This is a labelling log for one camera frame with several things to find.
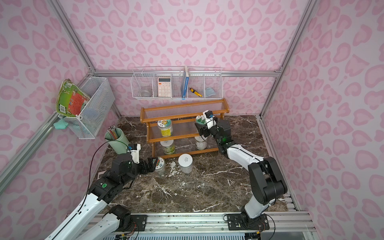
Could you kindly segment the green label seed jar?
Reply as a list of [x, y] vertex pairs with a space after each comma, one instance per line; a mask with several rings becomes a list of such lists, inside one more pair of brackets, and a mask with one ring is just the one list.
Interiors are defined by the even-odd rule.
[[204, 125], [206, 123], [206, 119], [203, 115], [196, 116], [196, 123], [199, 125]]

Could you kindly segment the tomato lid seed jar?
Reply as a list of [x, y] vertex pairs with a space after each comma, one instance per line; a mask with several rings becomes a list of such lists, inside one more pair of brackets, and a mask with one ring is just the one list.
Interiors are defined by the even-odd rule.
[[158, 157], [155, 173], [159, 176], [162, 176], [166, 173], [166, 163], [165, 160], [161, 157]]

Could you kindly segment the white lid grey jar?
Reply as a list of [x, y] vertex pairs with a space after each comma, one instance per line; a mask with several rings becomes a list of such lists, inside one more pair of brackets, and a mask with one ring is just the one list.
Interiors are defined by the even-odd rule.
[[180, 169], [183, 173], [189, 174], [193, 170], [193, 158], [189, 154], [182, 154], [178, 158]]

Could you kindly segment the sunflower lid yellow jar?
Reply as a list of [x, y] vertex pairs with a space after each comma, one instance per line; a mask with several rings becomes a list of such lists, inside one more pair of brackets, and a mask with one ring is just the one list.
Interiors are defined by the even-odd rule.
[[173, 134], [173, 125], [172, 125], [172, 120], [167, 119], [167, 120], [159, 120], [157, 122], [158, 128], [160, 130], [160, 133], [162, 137], [171, 137]]

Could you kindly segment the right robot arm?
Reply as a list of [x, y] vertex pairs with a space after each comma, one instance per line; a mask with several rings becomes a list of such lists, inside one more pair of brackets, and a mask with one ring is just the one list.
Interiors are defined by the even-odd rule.
[[272, 157], [260, 157], [237, 144], [232, 139], [229, 121], [211, 118], [204, 125], [195, 123], [195, 126], [200, 136], [214, 138], [219, 153], [248, 170], [253, 194], [243, 210], [248, 219], [260, 217], [287, 193], [288, 187], [277, 161]]

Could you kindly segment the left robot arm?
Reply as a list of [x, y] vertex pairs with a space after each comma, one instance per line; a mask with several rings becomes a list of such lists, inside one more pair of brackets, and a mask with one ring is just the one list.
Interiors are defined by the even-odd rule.
[[113, 232], [138, 235], [147, 225], [146, 215], [132, 215], [122, 205], [113, 206], [102, 219], [86, 230], [91, 220], [122, 191], [128, 190], [138, 175], [153, 173], [158, 158], [133, 161], [131, 153], [121, 154], [112, 166], [87, 191], [82, 202], [47, 237], [49, 240], [102, 240]]

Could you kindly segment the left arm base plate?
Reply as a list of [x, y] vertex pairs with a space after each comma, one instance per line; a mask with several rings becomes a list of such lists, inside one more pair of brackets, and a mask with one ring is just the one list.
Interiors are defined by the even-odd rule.
[[117, 232], [144, 232], [146, 229], [148, 215], [127, 215], [120, 220]]

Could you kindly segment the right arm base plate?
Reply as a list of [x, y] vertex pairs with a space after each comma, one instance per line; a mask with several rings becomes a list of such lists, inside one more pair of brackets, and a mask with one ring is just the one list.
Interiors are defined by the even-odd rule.
[[270, 229], [266, 214], [261, 214], [254, 219], [250, 219], [245, 213], [226, 214], [223, 220], [227, 222], [230, 231], [255, 230], [262, 232]]

